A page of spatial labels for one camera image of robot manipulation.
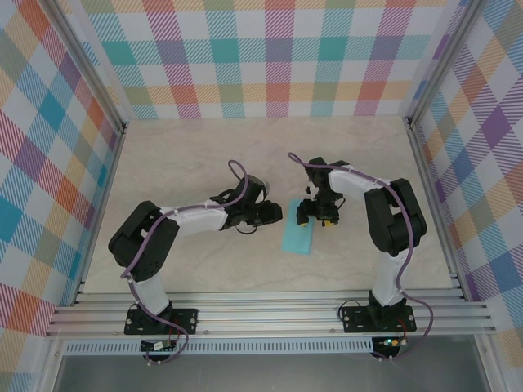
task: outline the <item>blue sponge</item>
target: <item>blue sponge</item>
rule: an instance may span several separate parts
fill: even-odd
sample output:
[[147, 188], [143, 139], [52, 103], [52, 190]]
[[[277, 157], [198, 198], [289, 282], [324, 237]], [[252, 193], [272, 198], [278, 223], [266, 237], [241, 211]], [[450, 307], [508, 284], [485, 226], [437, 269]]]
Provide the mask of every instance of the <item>blue sponge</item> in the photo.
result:
[[281, 250], [300, 255], [309, 255], [311, 254], [314, 221], [311, 219], [307, 226], [297, 224], [296, 211], [301, 202], [301, 199], [293, 198], [288, 206], [287, 224], [285, 225], [284, 241], [281, 244]]

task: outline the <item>black mounting plate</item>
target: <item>black mounting plate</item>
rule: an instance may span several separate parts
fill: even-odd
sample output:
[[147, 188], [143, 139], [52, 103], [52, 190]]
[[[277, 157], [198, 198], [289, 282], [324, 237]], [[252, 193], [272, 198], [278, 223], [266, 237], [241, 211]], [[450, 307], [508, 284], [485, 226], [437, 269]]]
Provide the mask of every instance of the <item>black mounting plate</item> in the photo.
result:
[[[172, 309], [170, 310], [169, 321], [184, 328], [189, 335], [194, 335], [198, 325], [198, 310]], [[152, 320], [140, 308], [133, 307], [127, 311], [127, 320], [125, 323], [125, 328], [123, 329], [123, 334], [168, 335], [170, 329], [171, 328], [168, 325]], [[177, 332], [172, 331], [172, 335], [176, 337]]]
[[[342, 307], [341, 313], [343, 320], [343, 331], [345, 333], [404, 331], [403, 326], [397, 321], [397, 319], [391, 320], [383, 327], [377, 328], [373, 324], [366, 306], [344, 306]], [[405, 323], [406, 332], [416, 331], [416, 320], [414, 319], [414, 313], [410, 306], [405, 306], [405, 311], [401, 316], [398, 317], [398, 319]]]

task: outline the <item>perforated metal strip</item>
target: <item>perforated metal strip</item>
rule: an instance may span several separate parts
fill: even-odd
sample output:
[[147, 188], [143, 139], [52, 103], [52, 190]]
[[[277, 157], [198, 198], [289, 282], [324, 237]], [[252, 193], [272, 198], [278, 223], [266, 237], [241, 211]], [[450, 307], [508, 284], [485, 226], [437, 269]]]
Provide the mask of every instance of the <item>perforated metal strip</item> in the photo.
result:
[[[188, 355], [370, 353], [372, 338], [193, 339]], [[64, 355], [143, 355], [138, 340], [71, 340]]]

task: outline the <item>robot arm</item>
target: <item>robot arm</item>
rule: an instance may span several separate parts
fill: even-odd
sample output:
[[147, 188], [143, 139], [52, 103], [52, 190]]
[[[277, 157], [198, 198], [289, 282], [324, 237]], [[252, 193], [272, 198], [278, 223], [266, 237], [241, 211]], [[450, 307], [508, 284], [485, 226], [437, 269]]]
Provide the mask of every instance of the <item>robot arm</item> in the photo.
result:
[[109, 250], [117, 263], [128, 268], [155, 221], [171, 212], [155, 228], [138, 263], [127, 277], [131, 290], [149, 312], [169, 319], [172, 305], [163, 290], [159, 271], [175, 238], [229, 229], [241, 222], [257, 228], [282, 219], [281, 207], [266, 200], [268, 185], [254, 176], [247, 178], [247, 189], [237, 203], [231, 201], [241, 196], [243, 179], [236, 189], [228, 189], [198, 207], [157, 207], [151, 201], [142, 202], [110, 240]]
[[397, 319], [405, 309], [406, 299], [396, 285], [396, 277], [409, 253], [409, 236], [402, 213], [391, 210], [398, 208], [397, 201], [380, 183], [389, 185], [400, 197], [409, 216], [416, 247], [427, 232], [427, 224], [410, 183], [405, 179], [371, 180], [371, 177], [355, 174], [354, 168], [343, 161], [327, 165], [322, 158], [315, 158], [309, 164], [340, 167], [340, 170], [306, 166], [307, 192], [311, 199], [300, 204], [297, 223], [306, 225], [309, 216], [313, 216], [322, 221], [322, 226], [336, 225], [339, 222], [337, 200], [349, 196], [364, 202], [370, 237], [379, 250], [378, 276], [369, 293], [369, 316], [376, 327]]

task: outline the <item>purple cable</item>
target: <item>purple cable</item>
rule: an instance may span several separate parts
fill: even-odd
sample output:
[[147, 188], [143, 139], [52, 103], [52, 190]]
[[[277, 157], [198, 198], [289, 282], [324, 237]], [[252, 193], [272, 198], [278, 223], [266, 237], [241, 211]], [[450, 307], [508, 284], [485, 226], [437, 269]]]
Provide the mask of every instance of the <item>purple cable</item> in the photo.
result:
[[156, 321], [158, 321], [160, 323], [164, 323], [165, 325], [168, 325], [169, 327], [175, 328], [177, 331], [183, 333], [186, 336], [186, 341], [184, 341], [183, 346], [176, 353], [174, 353], [173, 355], [169, 356], [169, 358], [165, 359], [164, 361], [157, 361], [157, 362], [155, 362], [152, 359], [150, 359], [149, 352], [145, 353], [145, 357], [147, 358], [149, 363], [154, 363], [154, 364], [157, 364], [157, 365], [161, 365], [161, 364], [164, 364], [164, 363], [167, 363], [167, 362], [171, 362], [173, 359], [177, 358], [181, 354], [181, 352], [186, 349], [187, 344], [189, 343], [189, 334], [187, 333], [187, 331], [184, 328], [180, 327], [179, 325], [176, 325], [175, 323], [171, 323], [171, 322], [169, 322], [169, 321], [167, 321], [167, 320], [165, 320], [163, 318], [158, 317], [156, 314], [152, 313], [150, 310], [148, 310], [145, 307], [144, 304], [142, 304], [140, 302], [140, 297], [138, 296], [138, 294], [136, 294], [136, 290], [132, 286], [131, 271], [132, 271], [132, 269], [134, 267], [136, 267], [136, 264], [138, 264], [138, 261], [140, 260], [140, 257], [143, 254], [143, 252], [145, 250], [145, 247], [147, 246], [147, 243], [149, 242], [149, 240], [152, 237], [152, 235], [153, 235], [154, 231], [156, 230], [156, 228], [159, 226], [160, 223], [162, 223], [162, 221], [164, 219], [167, 219], [168, 216], [173, 215], [175, 212], [182, 212], [182, 211], [186, 211], [186, 210], [192, 210], [192, 209], [195, 209], [195, 208], [205, 208], [205, 209], [208, 209], [208, 210], [215, 210], [215, 209], [225, 208], [225, 207], [232, 206], [233, 204], [237, 203], [238, 201], [240, 201], [243, 198], [243, 196], [247, 192], [247, 187], [248, 187], [247, 171], [245, 170], [245, 167], [240, 162], [236, 161], [235, 159], [229, 160], [229, 162], [227, 162], [227, 166], [229, 166], [229, 169], [232, 171], [232, 173], [235, 175], [235, 177], [238, 180], [242, 180], [242, 179], [238, 176], [238, 173], [236, 173], [235, 169], [232, 168], [232, 163], [237, 165], [239, 167], [239, 169], [242, 171], [242, 173], [244, 174], [244, 187], [242, 188], [242, 191], [239, 194], [239, 196], [237, 198], [235, 198], [234, 200], [232, 200], [230, 202], [227, 202], [227, 203], [224, 203], [224, 204], [219, 204], [219, 205], [214, 205], [214, 206], [206, 206], [205, 204], [195, 204], [193, 206], [180, 207], [180, 208], [177, 208], [175, 210], [172, 210], [172, 211], [164, 213], [150, 227], [149, 232], [145, 236], [144, 241], [141, 243], [140, 248], [138, 249], [138, 252], [136, 253], [136, 255], [134, 256], [134, 258], [131, 261], [131, 264], [120, 275], [121, 279], [127, 279], [127, 282], [129, 283], [129, 289], [131, 290], [131, 294], [132, 294], [132, 296], [134, 296], [134, 298], [136, 300], [136, 304], [138, 306], [140, 306], [140, 308], [144, 311], [144, 313], [146, 313], [149, 317], [151, 317], [152, 319], [154, 319], [154, 320], [156, 320]]
[[381, 181], [381, 180], [379, 180], [377, 178], [369, 176], [368, 174], [362, 173], [361, 171], [357, 171], [357, 170], [354, 170], [354, 169], [348, 169], [346, 167], [339, 167], [339, 166], [332, 166], [332, 165], [313, 165], [311, 163], [305, 163], [295, 153], [288, 153], [288, 157], [291, 158], [291, 160], [294, 161], [295, 163], [299, 163], [300, 165], [302, 165], [304, 167], [311, 167], [311, 168], [315, 168], [315, 169], [341, 170], [342, 172], [354, 173], [354, 174], [356, 174], [357, 176], [359, 176], [361, 178], [364, 178], [366, 180], [375, 182], [376, 184], [378, 184], [378, 185], [382, 186], [383, 188], [385, 188], [392, 195], [392, 197], [395, 199], [395, 201], [397, 202], [398, 207], [401, 210], [401, 215], [403, 215], [403, 219], [405, 219], [405, 224], [407, 225], [407, 233], [409, 234], [409, 253], [407, 254], [405, 262], [400, 267], [400, 271], [398, 272], [398, 276], [396, 276], [396, 288], [400, 291], [400, 293], [407, 300], [412, 301], [412, 302], [416, 302], [416, 303], [418, 303], [420, 305], [425, 306], [428, 309], [428, 312], [430, 314], [430, 318], [429, 318], [427, 329], [425, 330], [425, 332], [423, 333], [423, 335], [419, 339], [419, 341], [417, 341], [416, 344], [409, 351], [396, 356], [396, 358], [397, 359], [398, 358], [403, 358], [403, 357], [406, 357], [407, 355], [410, 355], [414, 351], [414, 349], [416, 347], [418, 347], [427, 338], [429, 332], [431, 331], [432, 324], [434, 323], [434, 310], [432, 309], [432, 307], [428, 303], [426, 303], [425, 301], [420, 300], [418, 298], [414, 298], [413, 296], [410, 296], [409, 294], [407, 294], [403, 290], [403, 288], [401, 288], [401, 283], [400, 283], [401, 276], [403, 275], [403, 273], [405, 272], [405, 269], [409, 265], [409, 262], [412, 259], [412, 255], [413, 255], [413, 252], [414, 252], [414, 234], [413, 234], [412, 225], [411, 225], [410, 219], [409, 219], [409, 213], [407, 212], [407, 209], [405, 208], [405, 206], [404, 206], [403, 202], [401, 201], [400, 197], [394, 191], [394, 189], [389, 186], [389, 184], [387, 184], [387, 183], [385, 183], [385, 182], [383, 182], [383, 181]]

